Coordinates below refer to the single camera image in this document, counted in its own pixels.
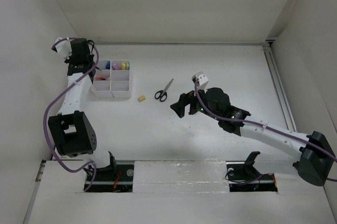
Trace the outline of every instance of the black bracket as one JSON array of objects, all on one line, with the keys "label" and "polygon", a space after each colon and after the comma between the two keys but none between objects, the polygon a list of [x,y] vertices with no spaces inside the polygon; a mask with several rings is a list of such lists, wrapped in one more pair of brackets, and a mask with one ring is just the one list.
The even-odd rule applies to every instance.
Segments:
[{"label": "black bracket", "polygon": [[260,154],[259,151],[254,151],[249,154],[246,161],[228,161],[227,175],[229,180],[233,181],[248,181],[253,180],[261,175],[258,170],[253,167],[256,157]]},{"label": "black bracket", "polygon": [[[51,116],[48,126],[55,147],[62,156],[92,154],[97,147],[96,133],[84,112],[75,111],[69,115]],[[70,127],[74,127],[76,131],[67,132]]]}]

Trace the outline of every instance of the red wire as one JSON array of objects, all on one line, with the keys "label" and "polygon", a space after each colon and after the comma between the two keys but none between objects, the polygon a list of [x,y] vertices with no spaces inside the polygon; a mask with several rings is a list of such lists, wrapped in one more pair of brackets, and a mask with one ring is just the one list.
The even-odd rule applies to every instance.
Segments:
[{"label": "red wire", "polygon": [[115,182],[114,182],[114,190],[113,190],[112,192],[114,192],[114,191],[116,190],[118,181],[119,181],[120,178],[121,178],[121,174],[122,174],[122,173],[119,171],[118,174],[117,174],[117,178],[116,178],[116,180],[115,180]]}]

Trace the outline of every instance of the white platform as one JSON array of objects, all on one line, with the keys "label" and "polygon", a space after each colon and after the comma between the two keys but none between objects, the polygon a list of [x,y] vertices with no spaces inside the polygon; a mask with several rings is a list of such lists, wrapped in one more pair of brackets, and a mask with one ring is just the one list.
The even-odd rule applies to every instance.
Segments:
[{"label": "white platform", "polygon": [[[75,168],[83,162],[66,163]],[[48,161],[29,224],[334,223],[322,187],[275,174],[279,193],[229,193],[221,165],[225,162],[137,162],[137,192],[114,194],[83,192],[85,172],[69,174]],[[209,191],[215,185],[216,192]]]},{"label": "white platform", "polygon": [[[117,160],[245,159],[259,150],[265,160],[288,159],[257,141],[224,132],[205,115],[179,119],[170,105],[194,88],[191,77],[203,71],[208,87],[222,88],[233,105],[286,127],[261,46],[129,45],[99,46],[101,59],[129,59],[133,67],[130,100],[88,96],[85,113],[97,140]],[[174,78],[163,103],[154,99]],[[145,95],[139,103],[137,98]]]},{"label": "white platform", "polygon": [[[179,119],[170,109],[181,93],[193,89],[191,76],[203,71],[208,87],[222,88],[233,105],[286,127],[261,46],[98,49],[101,59],[127,58],[134,70],[132,99],[88,96],[85,113],[100,144],[117,160],[188,161],[136,162],[131,194],[83,193],[84,172],[68,174],[56,162],[47,162],[29,224],[334,223],[324,189],[304,182],[286,154],[228,134],[205,115],[189,116],[186,110]],[[155,100],[156,91],[172,78],[167,101]],[[140,95],[146,96],[141,103]],[[261,155],[255,166],[276,174],[280,192],[229,193],[223,160],[244,160],[257,150]],[[67,163],[73,168],[81,164]]]}]

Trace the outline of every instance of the yellow block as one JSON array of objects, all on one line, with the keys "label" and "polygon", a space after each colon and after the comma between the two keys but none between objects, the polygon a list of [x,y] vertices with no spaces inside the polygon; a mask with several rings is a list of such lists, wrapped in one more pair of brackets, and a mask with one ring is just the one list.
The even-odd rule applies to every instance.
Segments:
[{"label": "yellow block", "polygon": [[139,102],[142,102],[143,100],[145,100],[145,96],[144,96],[144,95],[140,96],[140,97],[138,98],[138,100],[139,100]]}]

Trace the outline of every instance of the pink object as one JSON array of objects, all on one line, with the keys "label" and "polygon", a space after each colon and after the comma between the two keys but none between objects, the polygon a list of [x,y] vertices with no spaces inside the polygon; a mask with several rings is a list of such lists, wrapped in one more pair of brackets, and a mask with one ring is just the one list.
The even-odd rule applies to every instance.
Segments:
[{"label": "pink object", "polygon": [[113,68],[114,70],[118,70],[117,64],[116,64],[116,63],[113,63],[113,64],[112,64],[112,68]]}]

